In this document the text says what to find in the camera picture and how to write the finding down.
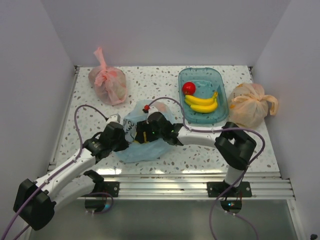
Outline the light blue printed plastic bag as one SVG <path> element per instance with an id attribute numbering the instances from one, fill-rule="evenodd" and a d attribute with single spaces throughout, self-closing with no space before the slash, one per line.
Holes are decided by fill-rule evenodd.
<path id="1" fill-rule="evenodd" d="M 172 150 L 172 146 L 164 140 L 152 137 L 146 124 L 147 114 L 143 108 L 150 100 L 139 100 L 134 109 L 123 118 L 123 128 L 128 148 L 116 152 L 116 156 L 124 163 L 154 161 Z"/>

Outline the red apple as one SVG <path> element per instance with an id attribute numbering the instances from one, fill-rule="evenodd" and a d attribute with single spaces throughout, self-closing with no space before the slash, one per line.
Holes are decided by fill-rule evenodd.
<path id="1" fill-rule="evenodd" d="M 181 90 L 184 95 L 193 95 L 196 92 L 196 85 L 188 81 L 182 86 Z"/>

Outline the yellow banana bunch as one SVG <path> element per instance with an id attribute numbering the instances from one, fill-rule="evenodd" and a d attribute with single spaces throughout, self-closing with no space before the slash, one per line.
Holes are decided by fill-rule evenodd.
<path id="1" fill-rule="evenodd" d="M 199 98 L 193 95 L 184 97 L 185 103 L 197 113 L 212 113 L 218 108 L 218 93 L 215 91 L 210 98 Z"/>

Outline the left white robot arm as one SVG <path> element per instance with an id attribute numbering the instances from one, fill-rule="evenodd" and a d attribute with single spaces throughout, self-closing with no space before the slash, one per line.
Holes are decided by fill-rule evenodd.
<path id="1" fill-rule="evenodd" d="M 105 212 L 107 199 L 117 197 L 113 191 L 119 184 L 108 187 L 91 167 L 128 146 L 121 120 L 117 115 L 109 117 L 104 131 L 82 143 L 62 165 L 35 181 L 26 179 L 20 183 L 13 211 L 35 231 L 45 227 L 58 209 L 82 196 L 102 197 L 104 200 L 95 207 L 94 213 Z"/>

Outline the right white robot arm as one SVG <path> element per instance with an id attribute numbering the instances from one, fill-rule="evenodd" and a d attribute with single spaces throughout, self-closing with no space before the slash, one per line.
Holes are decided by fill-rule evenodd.
<path id="1" fill-rule="evenodd" d="M 183 123 L 171 123 L 160 112 L 137 123 L 135 140 L 140 143 L 163 140 L 171 146 L 198 145 L 217 149 L 228 164 L 223 192 L 235 196 L 241 190 L 241 181 L 257 146 L 256 141 L 232 122 L 212 130 L 191 129 Z"/>

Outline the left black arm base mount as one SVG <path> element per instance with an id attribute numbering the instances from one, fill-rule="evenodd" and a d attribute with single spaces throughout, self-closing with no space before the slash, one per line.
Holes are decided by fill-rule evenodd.
<path id="1" fill-rule="evenodd" d="M 94 170 L 87 170 L 82 175 L 89 183 L 88 192 L 85 197 L 84 206 L 92 215 L 109 212 L 114 200 L 119 196 L 120 183 L 118 181 L 105 181 L 105 179 Z"/>

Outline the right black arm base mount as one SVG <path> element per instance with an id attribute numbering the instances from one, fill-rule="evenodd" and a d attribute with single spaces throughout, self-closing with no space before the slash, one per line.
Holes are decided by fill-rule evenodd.
<path id="1" fill-rule="evenodd" d="M 247 181 L 242 181 L 238 186 L 233 186 L 229 191 L 223 192 L 229 187 L 227 183 L 209 181 L 206 183 L 207 194 L 209 198 L 219 197 L 220 205 L 223 210 L 238 214 L 243 206 L 242 198 L 251 198 L 253 196 L 251 185 Z"/>

